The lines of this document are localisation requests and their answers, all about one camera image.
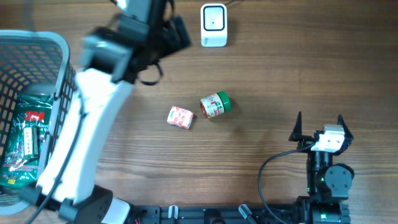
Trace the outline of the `green lid jar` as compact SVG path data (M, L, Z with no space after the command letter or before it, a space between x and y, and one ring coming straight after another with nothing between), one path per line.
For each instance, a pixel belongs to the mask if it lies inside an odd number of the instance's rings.
M232 109L231 100L225 91L219 91L200 100L206 118L214 118Z

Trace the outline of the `green 3M glove packet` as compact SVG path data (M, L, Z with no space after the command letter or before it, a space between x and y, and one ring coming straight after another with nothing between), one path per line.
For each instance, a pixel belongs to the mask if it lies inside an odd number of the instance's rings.
M20 189L38 177L53 96L21 94L12 115L11 136L1 165L1 185Z

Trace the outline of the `red white tissue packet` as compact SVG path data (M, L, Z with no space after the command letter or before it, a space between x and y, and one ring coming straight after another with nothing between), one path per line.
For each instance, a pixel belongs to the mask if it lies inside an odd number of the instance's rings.
M173 106L167 117L167 122L180 128L189 129L193 121L193 113L189 110Z

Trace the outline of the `green battery pack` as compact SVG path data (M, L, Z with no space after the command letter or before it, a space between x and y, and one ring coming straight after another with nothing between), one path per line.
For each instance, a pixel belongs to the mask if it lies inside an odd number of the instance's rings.
M26 127L23 130L24 135L24 155L25 156L38 156L38 128L35 126Z

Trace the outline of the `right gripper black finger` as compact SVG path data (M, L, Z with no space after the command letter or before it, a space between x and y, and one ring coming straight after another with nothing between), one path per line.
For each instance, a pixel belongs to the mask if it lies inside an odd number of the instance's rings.
M352 135L351 131L348 129L348 127L343 119L343 116L341 114L338 115L337 124L339 124L343 127L343 130L345 132L345 140L354 140L354 136Z
M295 122L295 126L289 136L289 141L292 142L314 142L314 138L312 136L306 136L302 134L302 112L299 111L297 115L297 119Z

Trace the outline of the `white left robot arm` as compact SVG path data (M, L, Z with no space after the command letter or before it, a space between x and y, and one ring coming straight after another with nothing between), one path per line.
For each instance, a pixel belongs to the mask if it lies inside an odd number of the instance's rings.
M141 71L187 48L190 38L173 1L117 1L117 29L84 39L75 93L49 163L21 199L70 223L133 223L132 204L95 184L106 138Z

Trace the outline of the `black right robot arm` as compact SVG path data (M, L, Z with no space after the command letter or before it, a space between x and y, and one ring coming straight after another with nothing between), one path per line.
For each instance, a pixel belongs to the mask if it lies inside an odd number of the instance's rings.
M292 223L350 224L349 190L353 184L354 170L343 163L335 164L333 158L351 145L354 136L338 116L336 124L326 124L313 136L302 134L302 113L299 112L289 141L307 154L307 193L299 196L292 210Z

